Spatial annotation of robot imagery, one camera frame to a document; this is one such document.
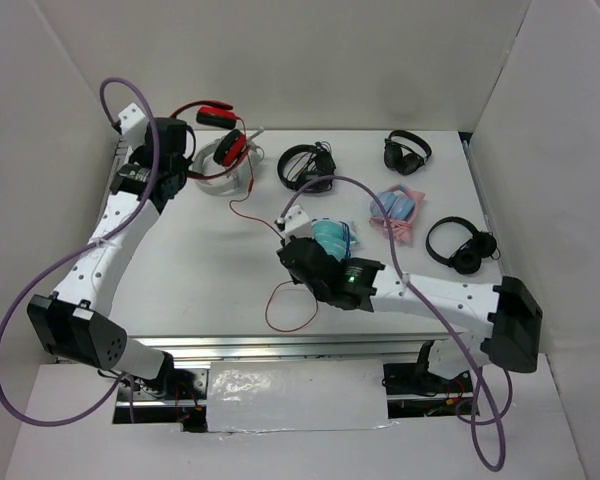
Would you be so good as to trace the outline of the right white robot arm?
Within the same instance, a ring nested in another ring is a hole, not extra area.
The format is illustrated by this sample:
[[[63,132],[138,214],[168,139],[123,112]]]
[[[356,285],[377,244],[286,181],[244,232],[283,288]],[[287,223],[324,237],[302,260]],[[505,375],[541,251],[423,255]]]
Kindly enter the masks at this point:
[[[345,311],[439,320],[450,337],[425,342],[415,368],[416,381],[426,391],[488,364],[520,374],[537,369],[543,312],[518,278],[487,284],[399,274],[375,260],[338,260],[312,238],[286,241],[277,256],[292,281],[319,302]]]

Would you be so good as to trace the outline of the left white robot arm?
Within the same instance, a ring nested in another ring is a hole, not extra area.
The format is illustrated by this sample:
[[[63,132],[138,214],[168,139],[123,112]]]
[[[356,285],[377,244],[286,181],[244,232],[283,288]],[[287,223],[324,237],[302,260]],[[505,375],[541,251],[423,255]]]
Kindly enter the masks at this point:
[[[152,134],[147,132],[112,179],[92,248],[79,256],[50,295],[31,298],[27,314],[46,352],[131,374],[150,396],[162,399],[175,390],[180,376],[172,355],[130,338],[109,318],[137,247],[184,187],[191,163],[185,150],[192,128],[174,118],[159,118],[156,126],[159,152],[152,152]]]

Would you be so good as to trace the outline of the red black headphones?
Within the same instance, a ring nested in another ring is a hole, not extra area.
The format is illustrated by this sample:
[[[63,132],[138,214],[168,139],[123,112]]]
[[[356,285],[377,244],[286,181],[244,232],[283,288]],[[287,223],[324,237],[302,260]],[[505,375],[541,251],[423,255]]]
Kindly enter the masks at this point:
[[[187,103],[170,115],[177,119],[185,111],[198,107],[196,122],[212,127],[227,130],[228,133],[220,140],[213,155],[213,161],[222,170],[212,175],[204,175],[201,167],[188,170],[186,177],[193,180],[213,180],[225,176],[235,170],[248,153],[248,141],[246,135],[236,128],[242,118],[233,112],[234,107],[218,100],[198,100]]]

